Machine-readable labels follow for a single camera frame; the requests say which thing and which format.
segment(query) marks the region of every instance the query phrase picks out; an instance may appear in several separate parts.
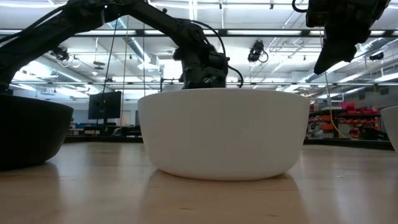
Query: white bowl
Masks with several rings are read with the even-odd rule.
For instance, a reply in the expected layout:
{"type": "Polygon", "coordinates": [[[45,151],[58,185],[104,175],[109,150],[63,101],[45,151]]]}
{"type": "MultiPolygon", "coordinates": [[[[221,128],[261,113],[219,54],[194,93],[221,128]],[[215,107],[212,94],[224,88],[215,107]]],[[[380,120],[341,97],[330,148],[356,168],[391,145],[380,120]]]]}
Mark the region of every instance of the white bowl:
{"type": "Polygon", "coordinates": [[[279,91],[199,89],[146,96],[138,110],[158,169],[195,179],[256,180],[296,163],[309,105],[279,91]]]}
{"type": "Polygon", "coordinates": [[[398,106],[392,106],[380,111],[388,138],[396,152],[398,152],[398,106]]]}

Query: table surface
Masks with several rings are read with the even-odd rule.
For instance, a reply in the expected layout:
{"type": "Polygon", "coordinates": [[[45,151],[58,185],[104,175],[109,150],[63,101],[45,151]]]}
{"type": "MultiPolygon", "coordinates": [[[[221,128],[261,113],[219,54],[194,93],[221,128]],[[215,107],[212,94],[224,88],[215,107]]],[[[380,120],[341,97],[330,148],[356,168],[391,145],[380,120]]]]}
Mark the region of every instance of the table surface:
{"type": "Polygon", "coordinates": [[[304,146],[287,174],[251,182],[156,170],[143,144],[65,144],[0,172],[1,223],[396,223],[398,155],[304,146]]]}

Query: fluorescent light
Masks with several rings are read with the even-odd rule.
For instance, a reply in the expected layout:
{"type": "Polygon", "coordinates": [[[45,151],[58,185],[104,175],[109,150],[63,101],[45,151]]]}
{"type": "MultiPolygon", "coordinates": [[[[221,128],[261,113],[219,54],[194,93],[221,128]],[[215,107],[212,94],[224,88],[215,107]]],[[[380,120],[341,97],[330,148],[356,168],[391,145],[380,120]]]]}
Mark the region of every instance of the fluorescent light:
{"type": "Polygon", "coordinates": [[[46,65],[43,65],[37,61],[31,61],[28,65],[23,67],[27,72],[34,74],[37,78],[49,78],[49,77],[57,77],[52,74],[52,69],[48,68],[46,65]]]}
{"type": "Polygon", "coordinates": [[[362,90],[362,89],[363,89],[363,87],[361,87],[361,88],[355,88],[355,89],[353,89],[353,90],[350,90],[350,91],[345,92],[344,94],[355,93],[355,92],[357,92],[357,91],[359,91],[359,90],[362,90]]]}
{"type": "Polygon", "coordinates": [[[13,3],[0,3],[4,7],[20,7],[20,8],[56,8],[65,4],[13,4],[13,3]]]}
{"type": "Polygon", "coordinates": [[[215,35],[215,33],[212,30],[203,30],[203,33],[205,35],[215,35]]]}
{"type": "Polygon", "coordinates": [[[373,30],[371,31],[371,35],[383,35],[386,31],[382,30],[373,30]]]}
{"type": "Polygon", "coordinates": [[[311,30],[310,31],[310,35],[315,35],[315,36],[319,36],[319,35],[325,35],[325,31],[321,30],[311,30]]]}
{"type": "Polygon", "coordinates": [[[358,78],[358,77],[360,77],[360,75],[358,75],[358,74],[357,74],[357,75],[351,75],[351,76],[349,76],[349,77],[346,77],[346,78],[344,78],[344,79],[338,81],[338,83],[349,82],[349,81],[352,81],[352,80],[354,80],[354,79],[356,79],[356,78],[358,78]]]}
{"type": "Polygon", "coordinates": [[[141,63],[137,66],[140,70],[146,69],[146,70],[159,70],[159,66],[153,65],[150,63],[141,63]]]}
{"type": "Polygon", "coordinates": [[[92,30],[89,32],[82,32],[79,33],[78,35],[135,35],[136,31],[135,30],[117,30],[116,32],[114,30],[92,30]]]}
{"type": "MultiPolygon", "coordinates": [[[[338,96],[338,95],[340,95],[340,93],[331,93],[331,94],[330,94],[330,98],[335,97],[335,96],[338,96]]],[[[328,98],[328,95],[327,95],[327,94],[325,94],[325,95],[320,95],[320,96],[318,96],[317,98],[318,98],[318,99],[327,99],[327,98],[328,98]]]]}
{"type": "Polygon", "coordinates": [[[142,80],[138,77],[132,77],[132,76],[128,76],[128,77],[112,77],[112,80],[115,82],[142,82],[142,80]]]}
{"type": "Polygon", "coordinates": [[[0,30],[0,35],[11,35],[11,34],[16,34],[22,30],[0,30]]]}
{"type": "Polygon", "coordinates": [[[300,30],[229,30],[229,35],[300,35],[300,30]]]}
{"type": "MultiPolygon", "coordinates": [[[[162,33],[159,30],[145,30],[144,33],[145,33],[145,35],[165,35],[164,33],[162,33]]],[[[212,30],[203,30],[203,33],[205,35],[215,34],[212,30]]]]}
{"type": "Polygon", "coordinates": [[[390,75],[384,75],[383,77],[377,78],[374,81],[375,82],[385,82],[388,80],[393,80],[398,78],[398,73],[390,74],[390,75]]]}
{"type": "Polygon", "coordinates": [[[145,30],[144,33],[146,35],[164,35],[164,33],[159,30],[145,30]]]}
{"type": "MultiPolygon", "coordinates": [[[[258,9],[258,10],[265,10],[271,7],[270,4],[226,4],[223,7],[226,9],[258,9]]],[[[274,10],[292,10],[292,4],[275,4],[274,10]]]]}
{"type": "Polygon", "coordinates": [[[24,90],[29,90],[29,91],[36,91],[35,88],[33,88],[33,87],[29,86],[29,85],[25,85],[25,84],[18,84],[18,85],[10,84],[10,86],[21,88],[21,89],[24,89],[24,90]]]}

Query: bowl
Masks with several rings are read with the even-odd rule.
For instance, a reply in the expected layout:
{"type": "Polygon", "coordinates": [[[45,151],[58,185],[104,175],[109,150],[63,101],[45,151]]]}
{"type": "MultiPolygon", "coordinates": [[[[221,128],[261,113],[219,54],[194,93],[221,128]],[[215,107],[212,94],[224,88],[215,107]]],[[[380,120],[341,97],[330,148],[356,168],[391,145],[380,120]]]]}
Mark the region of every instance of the bowl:
{"type": "Polygon", "coordinates": [[[383,109],[380,114],[390,142],[398,153],[398,106],[383,109]]]}
{"type": "Polygon", "coordinates": [[[141,98],[149,160],[169,174],[206,180],[257,180],[299,158],[309,99],[279,91],[198,89],[141,98]]]}
{"type": "Polygon", "coordinates": [[[0,95],[0,170],[34,166],[60,150],[73,109],[49,101],[0,95]]]}

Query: monitor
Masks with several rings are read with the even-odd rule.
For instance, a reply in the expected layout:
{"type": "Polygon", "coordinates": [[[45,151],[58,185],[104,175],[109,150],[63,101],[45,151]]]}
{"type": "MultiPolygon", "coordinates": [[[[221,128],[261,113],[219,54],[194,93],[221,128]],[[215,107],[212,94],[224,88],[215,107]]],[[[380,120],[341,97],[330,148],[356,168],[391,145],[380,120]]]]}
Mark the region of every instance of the monitor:
{"type": "Polygon", "coordinates": [[[90,95],[88,119],[120,118],[122,92],[90,95]]]}

